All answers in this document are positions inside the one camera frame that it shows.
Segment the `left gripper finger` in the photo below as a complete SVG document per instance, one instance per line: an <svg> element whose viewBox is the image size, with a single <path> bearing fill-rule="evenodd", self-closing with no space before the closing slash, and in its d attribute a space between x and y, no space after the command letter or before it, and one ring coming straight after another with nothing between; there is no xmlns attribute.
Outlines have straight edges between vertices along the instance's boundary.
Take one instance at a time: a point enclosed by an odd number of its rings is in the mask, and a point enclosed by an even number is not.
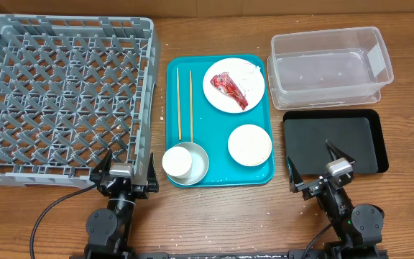
<svg viewBox="0 0 414 259"><path fill-rule="evenodd" d="M157 180L156 170L155 170L155 162L154 162L154 154L150 153L149 157L149 165L147 170L147 192L158 192L159 191L159 183Z"/></svg>
<svg viewBox="0 0 414 259"><path fill-rule="evenodd" d="M113 152L108 150L104 159L91 171L89 175L90 181L101 181L101 179L109 174Z"/></svg>

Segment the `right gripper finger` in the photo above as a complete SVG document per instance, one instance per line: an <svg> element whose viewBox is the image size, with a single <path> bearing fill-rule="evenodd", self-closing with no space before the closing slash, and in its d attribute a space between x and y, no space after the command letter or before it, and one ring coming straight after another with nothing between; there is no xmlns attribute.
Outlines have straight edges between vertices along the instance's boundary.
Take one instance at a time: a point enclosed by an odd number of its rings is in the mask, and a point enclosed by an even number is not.
<svg viewBox="0 0 414 259"><path fill-rule="evenodd" d="M293 193L297 193L300 191L300 187L304 185L304 181L301 178L298 170L296 169L295 165L293 164L291 158L288 155L286 156L286 161L287 161L290 191Z"/></svg>
<svg viewBox="0 0 414 259"><path fill-rule="evenodd" d="M355 159L351 157L350 155L347 155L345 152L338 149L334 144L332 144L329 140L326 140L326 149L328 151L328 154L330 155L332 161L344 158L346 159L350 164L355 164Z"/></svg>

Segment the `small white cup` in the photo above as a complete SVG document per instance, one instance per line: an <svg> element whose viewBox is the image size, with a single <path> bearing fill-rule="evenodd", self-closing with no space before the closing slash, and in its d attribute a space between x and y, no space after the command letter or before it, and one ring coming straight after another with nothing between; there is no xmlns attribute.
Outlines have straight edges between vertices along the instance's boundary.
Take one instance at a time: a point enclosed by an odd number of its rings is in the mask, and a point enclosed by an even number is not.
<svg viewBox="0 0 414 259"><path fill-rule="evenodd" d="M192 156L181 146L167 150L162 158L162 167L166 174L175 178L187 178L191 172Z"/></svg>

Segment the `grey metal bowl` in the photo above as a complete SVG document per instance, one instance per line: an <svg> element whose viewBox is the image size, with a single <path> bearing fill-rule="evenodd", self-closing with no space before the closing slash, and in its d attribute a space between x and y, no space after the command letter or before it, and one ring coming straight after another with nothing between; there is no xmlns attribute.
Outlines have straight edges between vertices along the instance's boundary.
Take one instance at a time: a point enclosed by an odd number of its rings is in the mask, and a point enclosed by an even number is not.
<svg viewBox="0 0 414 259"><path fill-rule="evenodd" d="M209 168L209 159L206 151L194 142L181 142L175 146L186 148L192 156L191 172L187 178L175 178L167 174L167 177L180 186L193 186L200 183L206 176Z"/></svg>

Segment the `white rice bowl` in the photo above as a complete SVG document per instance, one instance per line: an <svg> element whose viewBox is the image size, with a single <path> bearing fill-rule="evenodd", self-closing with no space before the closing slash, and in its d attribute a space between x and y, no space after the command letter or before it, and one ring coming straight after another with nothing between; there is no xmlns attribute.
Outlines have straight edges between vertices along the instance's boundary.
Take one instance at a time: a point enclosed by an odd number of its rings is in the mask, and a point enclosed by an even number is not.
<svg viewBox="0 0 414 259"><path fill-rule="evenodd" d="M243 124L230 134L228 151L238 164L258 166L270 157L272 140L263 128L254 124Z"/></svg>

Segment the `wooden chopstick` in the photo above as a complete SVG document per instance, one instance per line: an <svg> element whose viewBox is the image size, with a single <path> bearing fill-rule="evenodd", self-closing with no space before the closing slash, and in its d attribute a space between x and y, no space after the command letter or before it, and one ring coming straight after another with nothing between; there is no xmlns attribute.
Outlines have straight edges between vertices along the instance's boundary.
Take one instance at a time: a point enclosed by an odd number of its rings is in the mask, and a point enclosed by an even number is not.
<svg viewBox="0 0 414 259"><path fill-rule="evenodd" d="M189 71L190 141L193 142L193 76Z"/></svg>
<svg viewBox="0 0 414 259"><path fill-rule="evenodd" d="M182 140L181 130L181 108L180 108L180 74L179 68L176 68L176 93L177 93L177 113L178 113L178 139Z"/></svg>

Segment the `large white plate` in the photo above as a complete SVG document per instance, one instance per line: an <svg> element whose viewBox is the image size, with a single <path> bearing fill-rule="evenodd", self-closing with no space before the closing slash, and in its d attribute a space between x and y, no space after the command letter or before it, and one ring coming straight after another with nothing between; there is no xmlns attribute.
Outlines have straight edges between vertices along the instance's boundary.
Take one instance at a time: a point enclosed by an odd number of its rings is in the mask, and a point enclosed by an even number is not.
<svg viewBox="0 0 414 259"><path fill-rule="evenodd" d="M258 103L261 101L262 97L265 94L265 79L262 75L261 68L256 65L259 68L258 75L261 79L261 89L258 91L255 91L254 93L248 94L248 96L245 96L248 101L248 106L245 110L242 110L240 106L233 100L232 98L229 98L228 96L223 95L220 91L218 91L216 88L214 88L210 80L217 74L220 74L222 72L228 72L231 76L234 83L239 87L240 91L244 94L242 89L239 86L239 81L236 76L237 68L242 63L248 63L253 64L248 60L242 59L242 58L224 58L220 61L215 62L205 73L203 78L203 92L205 97L207 98L208 102L217 108L218 110L230 114L238 114L242 112L247 112L251 109L253 109Z"/></svg>

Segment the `white napkin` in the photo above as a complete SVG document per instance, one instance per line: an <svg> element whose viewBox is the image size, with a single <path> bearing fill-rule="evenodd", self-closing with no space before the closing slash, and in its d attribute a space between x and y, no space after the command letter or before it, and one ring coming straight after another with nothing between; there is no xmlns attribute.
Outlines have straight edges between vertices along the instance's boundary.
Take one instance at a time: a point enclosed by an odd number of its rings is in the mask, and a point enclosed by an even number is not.
<svg viewBox="0 0 414 259"><path fill-rule="evenodd" d="M236 71L239 86L245 96L261 89L261 79L258 75L259 68L253 64L242 63Z"/></svg>

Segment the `red snack wrapper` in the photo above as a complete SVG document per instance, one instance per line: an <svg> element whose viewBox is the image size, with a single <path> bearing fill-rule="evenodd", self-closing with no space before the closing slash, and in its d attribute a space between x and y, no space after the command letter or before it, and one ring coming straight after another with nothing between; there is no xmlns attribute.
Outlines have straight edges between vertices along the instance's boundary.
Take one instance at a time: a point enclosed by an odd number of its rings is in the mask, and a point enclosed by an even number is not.
<svg viewBox="0 0 414 259"><path fill-rule="evenodd" d="M222 72L215 75L210 80L211 85L220 91L223 95L235 100L242 110L248 106L245 95L240 91L239 87L234 83L228 72Z"/></svg>

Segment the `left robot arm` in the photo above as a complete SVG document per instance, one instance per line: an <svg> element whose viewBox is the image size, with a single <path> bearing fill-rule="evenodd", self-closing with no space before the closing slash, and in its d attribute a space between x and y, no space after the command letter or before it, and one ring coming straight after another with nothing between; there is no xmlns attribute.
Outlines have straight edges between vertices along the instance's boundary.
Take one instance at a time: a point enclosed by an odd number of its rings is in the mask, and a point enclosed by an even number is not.
<svg viewBox="0 0 414 259"><path fill-rule="evenodd" d="M114 163L112 152L91 171L89 180L107 197L107 207L92 212L86 221L88 243L84 258L136 258L128 245L132 218L137 199L148 199L159 191L154 155L149 156L145 173L135 173L126 163Z"/></svg>

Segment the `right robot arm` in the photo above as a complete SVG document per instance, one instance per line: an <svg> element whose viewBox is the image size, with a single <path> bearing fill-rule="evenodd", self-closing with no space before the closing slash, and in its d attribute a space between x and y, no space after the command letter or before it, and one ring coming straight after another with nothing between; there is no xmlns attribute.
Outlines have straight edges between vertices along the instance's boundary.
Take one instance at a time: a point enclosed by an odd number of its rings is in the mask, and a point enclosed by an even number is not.
<svg viewBox="0 0 414 259"><path fill-rule="evenodd" d="M344 190L354 180L355 159L326 141L331 162L317 180L305 183L289 156L286 157L290 191L301 192L304 200L316 198L329 224L307 245L301 258L384 259L382 241L384 211L372 204L354 206Z"/></svg>

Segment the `black plastic tray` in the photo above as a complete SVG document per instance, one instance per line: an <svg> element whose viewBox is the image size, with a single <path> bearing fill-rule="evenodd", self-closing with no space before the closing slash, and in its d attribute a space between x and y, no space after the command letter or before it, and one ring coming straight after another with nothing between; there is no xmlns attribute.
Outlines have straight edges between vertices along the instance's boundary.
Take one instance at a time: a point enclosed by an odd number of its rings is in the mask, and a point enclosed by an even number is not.
<svg viewBox="0 0 414 259"><path fill-rule="evenodd" d="M331 162L327 142L355 159L356 174L389 169L380 116L373 109L290 111L282 122L286 155L302 176L317 176Z"/></svg>

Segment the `grey plastic dish rack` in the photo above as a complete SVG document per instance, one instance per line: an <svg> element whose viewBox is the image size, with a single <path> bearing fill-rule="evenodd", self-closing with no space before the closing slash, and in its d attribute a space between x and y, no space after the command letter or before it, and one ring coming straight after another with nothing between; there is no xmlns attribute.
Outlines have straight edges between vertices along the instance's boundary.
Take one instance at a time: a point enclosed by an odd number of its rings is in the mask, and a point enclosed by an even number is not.
<svg viewBox="0 0 414 259"><path fill-rule="evenodd" d="M144 17L0 14L0 186L84 188L150 164L160 41Z"/></svg>

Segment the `teal plastic tray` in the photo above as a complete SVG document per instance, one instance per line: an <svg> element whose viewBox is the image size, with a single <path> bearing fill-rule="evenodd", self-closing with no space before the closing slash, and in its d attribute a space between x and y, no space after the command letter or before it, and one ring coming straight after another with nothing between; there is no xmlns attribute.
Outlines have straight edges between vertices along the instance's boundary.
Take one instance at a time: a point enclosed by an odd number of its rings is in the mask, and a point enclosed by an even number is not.
<svg viewBox="0 0 414 259"><path fill-rule="evenodd" d="M238 114L222 112L212 106L203 92L206 71L224 58L242 58L261 68L265 82L264 96L253 109ZM176 68L180 74L180 108L182 140L178 139ZM190 56L172 60L166 70L165 135L166 147L190 140L189 71L193 76L193 141L199 144L209 158L206 176L198 187L248 186L269 182L275 174L275 159L269 157L263 164L247 167L238 164L229 154L229 135L243 124L254 124L268 134L272 132L265 65L252 54Z"/></svg>

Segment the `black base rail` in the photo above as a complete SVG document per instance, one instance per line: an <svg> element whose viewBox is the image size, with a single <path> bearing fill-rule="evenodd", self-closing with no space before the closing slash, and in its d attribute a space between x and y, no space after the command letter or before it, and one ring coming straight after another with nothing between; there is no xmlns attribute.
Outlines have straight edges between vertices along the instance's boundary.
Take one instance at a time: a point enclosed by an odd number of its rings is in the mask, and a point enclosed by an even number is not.
<svg viewBox="0 0 414 259"><path fill-rule="evenodd" d="M104 255L100 253L83 256L70 256L70 259L301 259L303 250L289 250L286 253L210 253L210 254L168 254L168 253L133 253L122 255Z"/></svg>

